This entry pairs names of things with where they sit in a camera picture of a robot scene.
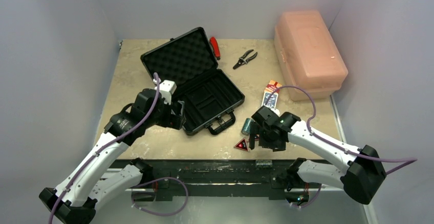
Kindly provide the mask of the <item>blue playing card deck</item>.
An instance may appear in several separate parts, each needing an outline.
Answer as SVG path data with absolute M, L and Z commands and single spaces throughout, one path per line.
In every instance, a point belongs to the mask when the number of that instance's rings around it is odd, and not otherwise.
M 276 109 L 278 101 L 278 92 L 265 91 L 262 100 L 262 106 L 266 106 L 270 109 Z

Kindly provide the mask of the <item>red Texas Hold'em card box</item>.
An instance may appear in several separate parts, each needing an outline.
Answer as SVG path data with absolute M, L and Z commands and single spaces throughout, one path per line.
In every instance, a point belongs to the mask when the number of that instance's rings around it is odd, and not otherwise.
M 269 83 L 267 84 L 264 92 L 272 93 L 280 87 L 282 87 L 282 84 L 278 83 L 277 81 L 270 80 Z

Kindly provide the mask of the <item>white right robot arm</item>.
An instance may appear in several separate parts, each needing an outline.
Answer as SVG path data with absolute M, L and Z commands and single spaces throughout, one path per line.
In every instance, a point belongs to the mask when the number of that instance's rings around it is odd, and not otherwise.
M 376 149 L 349 145 L 311 128 L 300 117 L 285 112 L 281 116 L 262 106 L 253 115 L 258 125 L 259 146 L 284 151 L 287 143 L 301 146 L 327 163 L 297 158 L 287 169 L 288 190 L 306 183 L 342 189 L 360 204 L 369 204 L 386 178 Z

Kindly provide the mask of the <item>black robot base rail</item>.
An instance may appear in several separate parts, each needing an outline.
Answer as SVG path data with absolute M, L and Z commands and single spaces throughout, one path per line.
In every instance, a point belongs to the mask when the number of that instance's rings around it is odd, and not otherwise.
M 159 182 L 131 190 L 137 202 L 171 201 L 174 197 L 266 197 L 296 199 L 318 183 L 293 182 L 294 160 L 143 160 L 152 168 L 145 181 Z

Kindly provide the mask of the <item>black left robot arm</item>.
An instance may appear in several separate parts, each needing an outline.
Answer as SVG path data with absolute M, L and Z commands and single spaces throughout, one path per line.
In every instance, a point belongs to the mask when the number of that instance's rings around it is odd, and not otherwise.
M 115 175 L 102 180 L 112 163 L 136 139 L 154 125 L 179 130 L 185 123 L 185 103 L 171 101 L 170 91 L 144 89 L 133 103 L 114 114 L 98 142 L 55 188 L 44 188 L 40 200 L 50 210 L 48 222 L 57 217 L 63 223 L 90 223 L 96 212 L 128 188 L 158 187 L 153 167 L 143 159 L 131 160 Z

